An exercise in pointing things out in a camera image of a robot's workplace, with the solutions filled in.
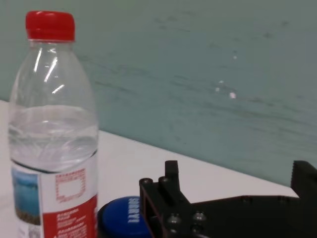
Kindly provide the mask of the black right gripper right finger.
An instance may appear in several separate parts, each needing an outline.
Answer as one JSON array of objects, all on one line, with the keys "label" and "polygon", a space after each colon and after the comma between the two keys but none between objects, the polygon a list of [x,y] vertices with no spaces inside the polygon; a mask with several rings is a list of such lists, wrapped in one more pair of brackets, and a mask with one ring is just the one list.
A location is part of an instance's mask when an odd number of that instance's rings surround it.
[{"label": "black right gripper right finger", "polygon": [[306,161],[294,161],[291,188],[300,198],[317,197],[317,170]]}]

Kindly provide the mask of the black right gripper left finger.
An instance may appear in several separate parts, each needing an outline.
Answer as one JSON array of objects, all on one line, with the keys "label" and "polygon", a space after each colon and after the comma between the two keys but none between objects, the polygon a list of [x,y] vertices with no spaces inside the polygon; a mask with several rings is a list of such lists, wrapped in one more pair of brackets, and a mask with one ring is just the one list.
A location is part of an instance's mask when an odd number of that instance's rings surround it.
[{"label": "black right gripper left finger", "polygon": [[190,202],[180,190],[178,162],[165,161],[164,166],[165,174],[157,182],[139,181],[140,213],[153,238],[187,238]]}]

